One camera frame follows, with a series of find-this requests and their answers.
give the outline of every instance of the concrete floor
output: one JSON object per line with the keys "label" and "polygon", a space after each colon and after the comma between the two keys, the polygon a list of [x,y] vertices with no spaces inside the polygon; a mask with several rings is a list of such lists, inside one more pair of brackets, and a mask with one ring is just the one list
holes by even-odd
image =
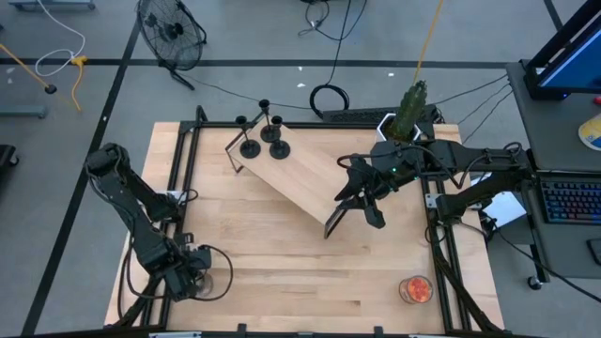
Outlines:
{"label": "concrete floor", "polygon": [[[121,58],[134,23],[133,0],[98,0],[97,10],[63,8],[55,17],[87,37],[90,58]],[[350,18],[361,2],[354,1]],[[583,0],[554,0],[567,20]],[[208,31],[204,60],[227,59],[332,59],[336,43],[309,34],[305,6],[298,0],[186,1],[192,14]],[[369,1],[355,31],[344,41],[340,58],[353,60],[416,60],[434,13],[436,0]],[[346,2],[333,1],[323,29],[338,34]],[[0,43],[20,57],[36,58],[57,48],[77,49],[79,40],[40,12],[17,12],[0,4]],[[431,61],[517,61],[532,57],[554,34],[555,28],[542,0],[455,0],[447,2],[431,40],[426,59]],[[133,58],[152,59],[138,39]],[[78,114],[56,96],[47,96],[20,68],[0,66],[0,102],[45,104],[46,119],[0,119],[0,144],[18,147],[19,167],[2,184],[0,194],[0,336],[20,334],[61,226],[81,165],[117,71],[116,66],[85,68],[78,98]],[[329,77],[329,67],[203,67],[186,74],[198,80],[258,99],[308,105],[315,85]],[[333,84],[351,97],[351,108],[393,106],[407,88],[411,68],[341,67]],[[502,69],[423,69],[428,99],[437,101],[473,88],[503,74]],[[51,79],[69,92],[77,70],[68,67]],[[440,106],[449,123],[475,108],[503,83],[497,83]],[[470,139],[470,146],[503,146],[510,141],[527,145],[514,100],[506,100]],[[461,125],[468,135],[496,100]],[[104,142],[126,147],[134,170],[141,172],[152,126],[156,121],[192,119],[202,104],[210,120],[233,120],[253,115],[256,103],[213,88],[189,91],[173,82],[164,69],[128,67],[108,121]],[[341,102],[320,93],[317,105],[338,109]],[[285,120],[317,121],[311,111],[272,108]],[[86,191],[77,213],[67,249],[59,266],[37,332],[99,328],[103,322],[125,228],[114,211]],[[525,280],[533,266],[502,242],[489,250],[506,327],[517,333],[553,337],[601,336],[599,305],[560,281],[532,292]],[[601,282],[577,281],[601,294]]]}

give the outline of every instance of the wooden table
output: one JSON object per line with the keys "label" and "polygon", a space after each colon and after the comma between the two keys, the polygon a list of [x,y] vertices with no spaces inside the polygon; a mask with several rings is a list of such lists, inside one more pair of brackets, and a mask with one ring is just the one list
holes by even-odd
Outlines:
{"label": "wooden table", "polygon": [[[167,186],[177,130],[178,123],[157,123],[152,133],[142,177],[157,191]],[[459,140],[455,125],[437,125],[435,131],[437,138]],[[367,225],[360,211],[349,211],[325,240],[322,224],[260,178],[248,170],[235,175],[224,148],[238,132],[228,128],[200,131],[192,181],[200,198],[188,205],[184,224],[184,232],[193,232],[197,244],[216,246],[232,258],[233,286],[218,301],[173,304],[169,330],[231,331],[238,323],[246,323],[248,331],[364,333],[382,326],[387,333],[444,332],[436,287],[426,304],[406,304],[398,294],[399,282],[416,274],[436,282],[431,249],[424,239],[426,219],[419,181],[378,201],[387,220],[383,229]],[[370,130],[295,132],[333,158],[368,152],[375,142]],[[185,156],[182,161],[179,182]],[[342,168],[340,175],[346,175]],[[456,192],[452,184],[446,184],[446,190]],[[466,212],[463,221],[480,226],[472,211]],[[482,236],[462,226],[454,231],[464,285],[493,323],[502,327]],[[141,290],[147,275],[137,261],[132,262],[133,283]],[[220,294],[228,271],[217,253],[210,274],[215,283],[212,295]],[[117,320],[117,282],[106,323]],[[454,326],[460,329],[455,292],[448,283],[447,289]],[[127,308],[135,296],[124,293]]]}

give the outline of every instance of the cactus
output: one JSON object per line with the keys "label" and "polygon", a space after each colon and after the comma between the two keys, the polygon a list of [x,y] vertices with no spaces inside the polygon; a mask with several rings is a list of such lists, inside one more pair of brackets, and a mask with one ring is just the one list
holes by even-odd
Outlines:
{"label": "cactus", "polygon": [[427,95],[425,81],[418,81],[417,84],[412,85],[405,93],[393,123],[388,124],[384,128],[384,135],[389,140],[392,139],[400,142],[411,141],[411,131],[415,122],[424,111]]}

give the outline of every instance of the wooden board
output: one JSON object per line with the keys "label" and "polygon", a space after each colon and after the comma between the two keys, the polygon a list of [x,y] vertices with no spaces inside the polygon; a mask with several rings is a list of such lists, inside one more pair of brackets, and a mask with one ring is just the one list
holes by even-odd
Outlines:
{"label": "wooden board", "polygon": [[[177,128],[177,123],[155,125],[143,179],[156,190],[166,187]],[[201,131],[192,184],[200,198],[189,204],[184,224],[184,231],[194,232],[198,244],[214,245],[230,255],[236,269],[232,289],[219,301],[174,304],[170,330],[235,330],[238,323],[246,323],[251,331],[373,332],[374,326],[383,326],[388,333],[443,332],[438,292],[427,304],[408,305],[397,291],[401,280],[415,274],[436,282],[424,239],[419,181],[378,201],[387,221],[385,228],[377,230],[365,223],[361,212],[350,211],[324,240],[319,221],[261,178],[249,170],[235,175],[223,149],[237,132]],[[373,131],[294,132],[333,159],[368,152],[374,142]],[[440,138],[458,139],[456,126],[436,126],[436,132]],[[344,169],[339,171],[346,177]],[[478,224],[477,215],[467,212],[464,222]],[[456,226],[455,239],[466,288],[502,327],[482,237]],[[147,276],[137,264],[132,265],[133,282],[142,289]],[[215,279],[214,294],[221,293],[227,269],[217,254],[210,273]],[[450,294],[453,298],[455,293],[451,290]],[[124,306],[134,300],[126,292]],[[454,301],[452,311],[458,328]],[[115,320],[116,288],[106,322]]]}
{"label": "wooden board", "polygon": [[281,140],[290,145],[290,155],[282,160],[274,159],[270,155],[271,144],[261,140],[261,130],[265,126],[267,119],[263,117],[248,131],[248,138],[261,145],[257,157],[246,159],[240,155],[243,138],[232,147],[230,155],[325,225],[338,205],[334,196],[347,184],[346,172],[336,164],[335,158],[285,126],[280,128]]}

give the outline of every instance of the chair wheel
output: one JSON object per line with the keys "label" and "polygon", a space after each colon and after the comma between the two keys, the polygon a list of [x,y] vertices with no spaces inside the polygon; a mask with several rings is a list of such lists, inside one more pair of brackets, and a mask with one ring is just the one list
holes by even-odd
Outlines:
{"label": "chair wheel", "polygon": [[536,278],[536,276],[528,277],[528,286],[532,290],[536,290],[536,291],[543,288],[543,284],[538,280],[538,278]]}
{"label": "chair wheel", "polygon": [[8,162],[8,165],[10,165],[11,167],[17,166],[17,164],[19,164],[20,160],[21,159],[19,159],[19,156],[12,155],[12,157],[10,158],[10,161]]}

